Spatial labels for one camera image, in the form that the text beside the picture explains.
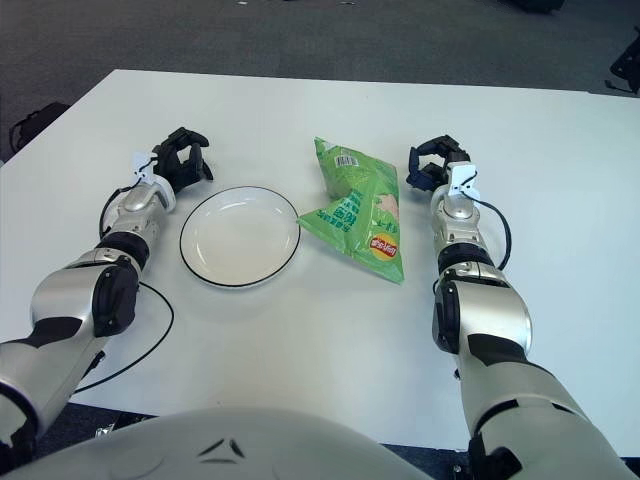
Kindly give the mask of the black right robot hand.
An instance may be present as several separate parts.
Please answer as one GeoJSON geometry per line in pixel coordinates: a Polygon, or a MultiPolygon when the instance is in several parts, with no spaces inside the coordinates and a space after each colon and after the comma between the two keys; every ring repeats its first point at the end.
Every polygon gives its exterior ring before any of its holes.
{"type": "Polygon", "coordinates": [[[453,164],[459,162],[471,162],[469,154],[459,143],[449,135],[436,137],[418,147],[410,148],[406,182],[413,188],[434,192],[448,183],[453,164]],[[443,164],[429,162],[421,167],[420,158],[427,155],[439,156],[443,159],[443,164]]]}

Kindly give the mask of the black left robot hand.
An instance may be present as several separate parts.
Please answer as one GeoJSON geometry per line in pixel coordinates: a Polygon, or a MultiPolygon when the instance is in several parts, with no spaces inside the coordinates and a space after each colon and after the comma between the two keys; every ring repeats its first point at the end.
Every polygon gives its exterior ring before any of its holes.
{"type": "Polygon", "coordinates": [[[175,194],[203,180],[212,182],[213,173],[202,155],[209,146],[205,136],[180,127],[153,148],[153,171],[169,182],[175,194]]]}

